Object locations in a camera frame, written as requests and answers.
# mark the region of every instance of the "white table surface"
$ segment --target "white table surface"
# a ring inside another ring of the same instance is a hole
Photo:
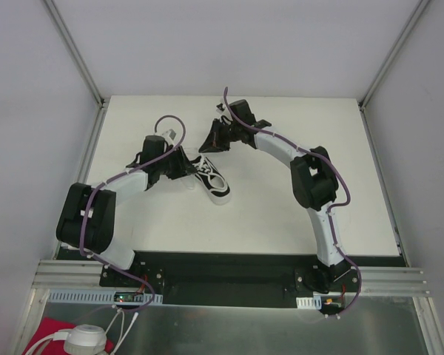
[[[340,238],[348,254],[397,256],[357,102],[246,99],[257,120],[271,122],[300,145],[327,148],[352,195],[349,206],[337,209]],[[218,117],[219,102],[219,97],[209,96],[113,96],[87,181],[121,172],[165,114],[183,119],[187,127],[183,146],[194,152],[206,138],[212,119]],[[168,128],[181,132],[171,119],[161,124],[161,131]],[[190,190],[178,180],[161,177],[150,190],[117,208],[114,237],[146,251],[315,254],[312,225],[292,194],[289,170],[240,142],[231,147],[229,152],[208,155],[230,185],[228,204],[214,205],[198,184]],[[337,201],[343,200],[340,187]]]

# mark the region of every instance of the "metal frame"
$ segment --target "metal frame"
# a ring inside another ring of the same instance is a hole
[[[419,20],[423,17],[424,11],[431,2],[432,0],[418,1],[416,7],[414,8],[413,12],[411,13],[405,25],[403,26],[400,34],[398,35],[397,40],[394,42],[393,47],[390,49],[388,55],[386,56],[382,65],[380,66],[377,74],[375,75],[374,80],[367,89],[366,94],[363,96],[363,99],[360,101],[360,108],[362,110],[364,110],[365,107],[369,104],[372,96],[377,91],[383,78],[385,78],[386,73],[391,68],[392,64],[394,63],[394,60],[398,57],[398,54],[400,53],[401,49],[405,45],[410,35],[413,33],[414,28],[416,27]]]
[[[77,181],[85,181],[90,170],[98,136],[104,122],[108,102],[102,98],[73,37],[70,35],[70,31],[68,30],[64,19],[56,7],[56,4],[53,0],[42,0],[42,3],[50,15],[56,31],[64,42],[64,46],[67,48],[77,70],[81,74],[81,77],[91,92],[95,102],[99,106],[98,114],[90,133],[87,148],[80,162],[79,173],[77,176]],[[375,145],[371,139],[367,120],[363,113],[430,3],[431,0],[419,0],[359,105],[366,129],[366,135],[377,168],[377,174],[380,179],[380,185],[386,200],[388,213],[395,230],[395,235],[397,235],[396,222],[389,203],[389,196],[383,181],[381,165],[378,160]],[[400,239],[398,239],[397,242],[399,243],[399,246],[403,248]],[[362,267],[361,270],[364,279],[361,295],[369,297],[412,297],[417,309],[417,316],[420,321],[428,352],[437,355],[444,354],[444,336],[437,319],[432,298],[430,298],[430,290],[424,279],[423,272],[417,268]],[[38,271],[36,272],[28,297],[27,307],[13,338],[12,348],[10,349],[9,354],[20,354],[24,349],[28,339],[31,338],[31,335],[41,321],[44,307],[52,290],[63,288],[71,288],[72,290],[84,289],[95,292],[105,289],[116,290],[116,288],[100,287],[98,285],[100,276],[101,265],[97,262],[42,260],[38,266]],[[125,291],[125,288],[120,288],[119,291]]]
[[[79,74],[81,74],[82,79],[84,79],[84,83],[87,85],[87,88],[94,97],[95,102],[99,106],[102,105],[104,102],[102,95],[99,92],[97,85],[95,85],[94,79],[90,75],[89,68],[87,67],[84,59],[82,58],[82,55],[75,45],[74,39],[71,36],[69,29],[67,28],[66,23],[64,22],[64,19],[62,18],[58,8],[56,7],[56,4],[53,0],[42,0],[42,4],[48,12],[51,21],[55,25],[56,32],[61,37],[64,46],[66,47],[71,59],[74,61],[77,70],[79,71]]]
[[[361,266],[361,296],[429,297],[431,291],[420,268]],[[42,260],[32,288],[134,291],[134,288],[101,287],[102,264],[96,261]]]

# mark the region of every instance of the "red cloth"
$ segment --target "red cloth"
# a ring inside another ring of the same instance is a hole
[[[27,347],[24,349],[23,355],[25,355],[28,349],[31,348],[40,339],[43,339],[48,335],[54,334],[56,331],[59,331],[61,329],[72,329],[74,327],[75,325],[72,323],[60,322],[58,320],[45,317],[41,321],[41,323],[39,323],[38,330],[35,332],[35,335],[33,335],[33,338],[31,338]],[[41,346],[44,346],[44,343],[38,346],[38,349],[40,349]],[[105,351],[109,353],[112,349],[113,349],[113,343],[107,339],[107,344],[105,345]],[[64,351],[64,340],[56,340],[50,342],[47,345],[47,347],[44,348],[41,355],[67,355],[67,353]]]

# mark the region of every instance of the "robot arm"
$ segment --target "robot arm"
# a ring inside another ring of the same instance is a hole
[[[336,199],[338,189],[334,172],[323,161],[312,155],[299,152],[288,143],[275,137],[275,129],[266,121],[256,121],[245,100],[230,104],[231,111],[245,124],[263,128],[264,132],[254,132],[238,121],[231,119],[229,111],[218,106],[221,119],[212,122],[211,131],[199,152],[222,152],[230,149],[230,143],[242,141],[254,149],[269,153],[290,169],[292,188],[298,203],[307,209],[311,218],[317,242],[318,265],[310,275],[305,275],[303,283],[313,291],[326,293],[329,286],[350,270],[350,264],[343,256],[339,239],[335,243],[332,233],[338,236],[335,216],[331,212],[329,221],[327,211]],[[135,160],[127,166],[127,176],[107,183],[97,189],[90,185],[75,183],[70,187],[64,204],[58,228],[57,238],[75,248],[79,247],[81,228],[83,228],[84,212],[87,210],[90,195],[95,194],[90,206],[90,213],[84,231],[84,249],[97,255],[103,263],[128,271],[128,274],[142,275],[141,261],[138,255],[128,246],[113,238],[115,208],[135,194],[150,189],[158,182],[161,175],[169,179],[182,178],[196,173],[195,167],[189,162],[181,146],[172,148],[174,131],[162,135],[149,135],[144,140],[143,149]],[[327,151],[319,146],[310,149],[317,156],[329,159]],[[140,169],[144,163],[155,161],[166,154],[165,158]]]
[[[143,149],[127,166],[125,172],[129,173],[136,166],[141,166],[143,163],[168,152],[172,148],[174,137],[175,133],[172,130],[166,131],[162,135],[146,136]],[[169,179],[174,180],[195,172],[196,169],[189,162],[183,148],[179,146],[166,158],[107,183],[97,192],[92,202],[84,235],[86,252],[96,254],[104,263],[140,276],[141,263],[135,252],[113,237],[115,208],[136,194],[150,189],[158,182],[161,175],[166,175]],[[79,247],[84,211],[90,195],[97,185],[74,183],[70,187],[56,229],[58,240],[74,248]]]
[[[333,228],[329,223],[328,210],[336,199],[339,187],[337,178],[329,166],[319,158],[298,151],[287,142],[275,137],[276,129],[265,121],[256,121],[248,103],[239,100],[230,104],[228,110],[224,105],[218,106],[221,119],[212,122],[211,131],[200,147],[199,152],[223,152],[230,149],[230,143],[242,141],[254,149],[259,149],[278,159],[288,169],[292,176],[292,188],[297,202],[307,209],[314,229],[317,244],[319,268],[312,275],[304,277],[303,281],[310,289],[327,292],[329,285],[343,276],[350,269],[345,261],[343,247],[340,245],[339,231],[335,213],[330,212]],[[247,129],[231,113],[233,112],[245,124],[263,129],[255,132]],[[317,153],[329,159],[326,149],[319,146],[304,150]]]

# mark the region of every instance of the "sneaker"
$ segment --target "sneaker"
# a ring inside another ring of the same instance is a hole
[[[214,164],[203,155],[199,155],[191,163],[198,170],[195,176],[204,186],[211,201],[216,205],[223,205],[229,202],[229,184],[215,168]]]

